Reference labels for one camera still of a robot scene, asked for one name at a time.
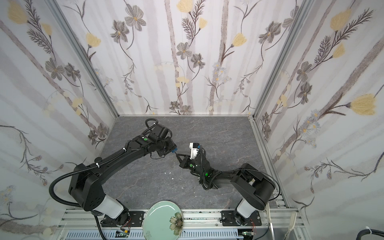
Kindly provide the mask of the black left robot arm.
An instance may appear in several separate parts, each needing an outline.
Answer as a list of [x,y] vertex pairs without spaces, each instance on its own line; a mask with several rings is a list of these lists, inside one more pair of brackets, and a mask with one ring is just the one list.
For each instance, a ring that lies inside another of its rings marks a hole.
[[89,166],[80,164],[74,169],[79,173],[71,177],[69,194],[84,211],[103,214],[116,226],[123,226],[131,219],[129,210],[122,203],[105,194],[103,184],[135,160],[153,152],[165,157],[177,149],[172,131],[156,119],[146,120],[150,121],[154,123],[146,125],[147,129],[129,140],[120,151]]

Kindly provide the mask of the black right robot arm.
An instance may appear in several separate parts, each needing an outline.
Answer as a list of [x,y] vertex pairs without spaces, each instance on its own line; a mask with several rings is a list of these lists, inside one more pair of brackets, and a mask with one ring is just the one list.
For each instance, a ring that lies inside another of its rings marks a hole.
[[222,216],[224,224],[249,226],[256,221],[256,211],[265,210],[277,187],[272,177],[258,171],[250,164],[231,171],[220,171],[211,167],[206,158],[206,151],[200,149],[196,155],[176,154],[180,167],[190,170],[198,177],[204,190],[218,190],[223,187],[234,187],[242,196],[235,210],[228,216]]

